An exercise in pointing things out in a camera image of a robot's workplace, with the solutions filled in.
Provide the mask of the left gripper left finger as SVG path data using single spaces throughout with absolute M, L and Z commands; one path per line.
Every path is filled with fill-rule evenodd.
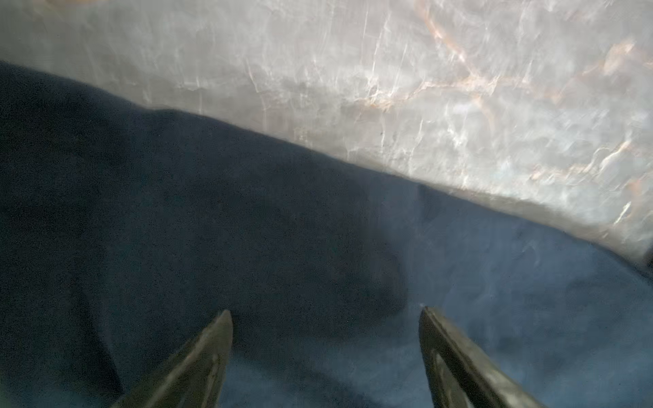
M 217 406 L 232 342 L 232 316 L 225 310 L 113 405 L 118 408 Z

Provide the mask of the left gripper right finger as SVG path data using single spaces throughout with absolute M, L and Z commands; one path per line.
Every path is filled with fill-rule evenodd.
M 422 309 L 418 333 L 435 407 L 544 408 L 437 309 Z

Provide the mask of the navy red-trimmed tank top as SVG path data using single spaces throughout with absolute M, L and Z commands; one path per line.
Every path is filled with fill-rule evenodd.
M 224 407 L 428 407 L 421 309 L 550 407 L 652 404 L 652 283 L 295 144 L 1 66 L 1 387 L 107 407 L 224 310 Z

